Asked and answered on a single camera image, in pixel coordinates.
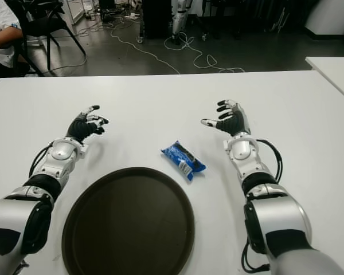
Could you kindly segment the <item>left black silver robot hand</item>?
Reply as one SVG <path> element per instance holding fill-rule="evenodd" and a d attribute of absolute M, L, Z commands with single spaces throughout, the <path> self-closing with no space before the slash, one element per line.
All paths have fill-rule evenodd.
<path fill-rule="evenodd" d="M 105 132 L 103 126 L 108 124 L 109 120 L 92 114 L 98 109 L 100 109 L 99 105 L 92 105 L 81 111 L 71 122 L 65 136 L 82 144 L 86 138 L 93 134 L 102 135 Z"/>

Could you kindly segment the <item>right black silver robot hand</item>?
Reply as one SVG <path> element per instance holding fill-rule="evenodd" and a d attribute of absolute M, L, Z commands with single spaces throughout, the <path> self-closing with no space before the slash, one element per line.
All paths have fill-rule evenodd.
<path fill-rule="evenodd" d="M 221 100 L 217 103 L 217 106 L 216 111 L 220 113 L 218 119 L 201 119 L 202 125 L 216 128 L 230 134 L 230 136 L 251 134 L 247 116 L 238 102 Z"/>

